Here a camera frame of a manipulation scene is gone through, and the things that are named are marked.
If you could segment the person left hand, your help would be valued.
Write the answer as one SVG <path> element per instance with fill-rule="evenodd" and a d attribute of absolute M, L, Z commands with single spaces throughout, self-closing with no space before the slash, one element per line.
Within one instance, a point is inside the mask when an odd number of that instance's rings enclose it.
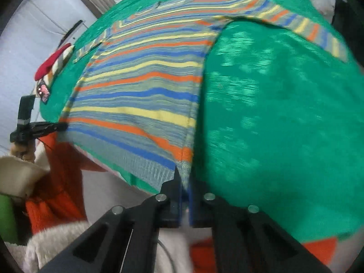
<path fill-rule="evenodd" d="M 20 158 L 26 162 L 33 163 L 35 161 L 35 141 L 29 141 L 27 145 L 12 143 L 10 155 Z"/>

